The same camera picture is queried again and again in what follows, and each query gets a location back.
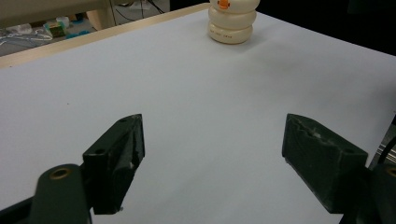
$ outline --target cream-colored bottle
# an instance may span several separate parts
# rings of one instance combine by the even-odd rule
[[[247,41],[256,20],[256,7],[260,0],[210,0],[210,37],[225,44],[240,44]]]

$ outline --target white table surface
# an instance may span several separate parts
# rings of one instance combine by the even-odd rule
[[[262,14],[248,42],[223,45],[207,22],[201,11],[1,69],[0,209],[142,113],[147,154],[124,210],[93,223],[338,223],[281,157],[286,115],[370,161],[394,116],[396,58]]]

